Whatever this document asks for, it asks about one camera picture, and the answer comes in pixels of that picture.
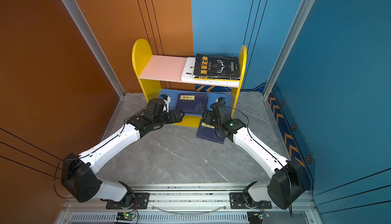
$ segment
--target black motor housing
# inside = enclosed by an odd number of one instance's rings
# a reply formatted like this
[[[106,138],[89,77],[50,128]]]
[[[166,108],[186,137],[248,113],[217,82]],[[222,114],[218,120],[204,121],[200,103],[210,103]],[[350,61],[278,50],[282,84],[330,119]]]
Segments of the black motor housing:
[[[275,172],[267,193],[278,207],[286,210],[305,191],[303,166],[296,160],[287,160],[287,164]]]
[[[61,184],[79,202],[86,202],[95,196],[102,181],[96,178],[90,166],[79,159],[73,153],[68,154],[63,160],[63,172]]]

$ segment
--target book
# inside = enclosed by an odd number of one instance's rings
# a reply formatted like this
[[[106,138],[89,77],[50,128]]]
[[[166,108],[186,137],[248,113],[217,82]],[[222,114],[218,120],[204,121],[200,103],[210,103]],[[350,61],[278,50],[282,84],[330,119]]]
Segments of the book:
[[[203,120],[199,123],[195,137],[221,144],[224,144],[225,139],[221,132],[215,129],[214,126],[205,124]]]
[[[185,115],[202,116],[206,110],[208,96],[203,93],[178,94],[175,109],[182,110]]]
[[[188,57],[186,59],[185,67],[183,68],[181,80],[187,83],[195,83],[202,85],[217,85],[217,86],[228,86],[228,87],[238,87],[239,80],[210,80],[210,79],[195,79],[193,77],[194,64],[196,63],[195,57]]]
[[[197,54],[195,56],[193,78],[200,80],[240,80],[239,58]]]

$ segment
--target bookshelf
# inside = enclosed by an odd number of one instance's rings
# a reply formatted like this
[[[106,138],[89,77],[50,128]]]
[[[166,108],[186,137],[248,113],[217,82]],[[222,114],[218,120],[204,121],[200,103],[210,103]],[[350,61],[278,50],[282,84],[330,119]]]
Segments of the bookshelf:
[[[133,50],[132,50],[133,68],[147,102],[152,98],[159,97],[160,94],[167,94],[171,97],[170,105],[174,105],[176,104],[176,100],[178,98],[179,93],[189,93],[189,91],[162,89],[160,85],[160,81],[189,83],[189,82],[183,82],[181,80],[181,75],[185,67],[186,59],[187,58],[183,58],[183,57],[153,55],[150,45],[148,41],[146,41],[145,39],[138,39],[134,43]],[[237,100],[240,93],[239,88],[242,87],[242,82],[244,78],[246,59],[247,59],[247,48],[246,46],[243,45],[239,53],[239,62],[241,66],[241,79],[239,81],[238,87],[237,88],[233,87],[231,90],[231,94],[229,95],[206,93],[208,95],[208,105],[211,104],[211,101],[216,100],[216,98],[218,97],[225,97],[227,100],[227,105],[229,107],[232,108],[236,107]],[[196,82],[196,84],[210,85],[210,83],[203,83],[202,81]],[[235,110],[231,109],[231,116],[233,116],[234,112]],[[197,128],[200,123],[200,120],[201,120],[200,116],[185,115],[182,122],[177,123],[176,125],[191,126]]]

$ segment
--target orange wall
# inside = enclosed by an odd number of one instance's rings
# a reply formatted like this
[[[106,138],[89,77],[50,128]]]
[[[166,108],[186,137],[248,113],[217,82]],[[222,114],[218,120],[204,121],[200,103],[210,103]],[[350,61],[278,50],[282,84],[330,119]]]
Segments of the orange wall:
[[[191,0],[76,0],[125,92],[142,92],[131,53],[139,38],[154,55],[193,56]]]
[[[0,2],[0,128],[58,158],[97,144],[119,98],[61,0]],[[58,162],[2,130],[0,142]],[[3,143],[0,156],[54,174],[55,167]],[[0,223],[55,220],[63,200],[53,177],[4,158],[0,172]],[[57,188],[66,196],[59,181]]]

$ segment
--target white book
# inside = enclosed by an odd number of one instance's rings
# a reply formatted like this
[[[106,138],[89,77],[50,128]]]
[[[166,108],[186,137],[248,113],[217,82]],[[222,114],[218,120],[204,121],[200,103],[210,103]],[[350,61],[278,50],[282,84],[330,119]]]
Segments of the white book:
[[[186,83],[195,83],[201,85],[216,85],[227,86],[237,88],[239,87],[239,81],[219,81],[219,80],[199,80],[193,78],[194,64],[196,63],[195,57],[188,57],[185,67],[183,68],[181,80]]]

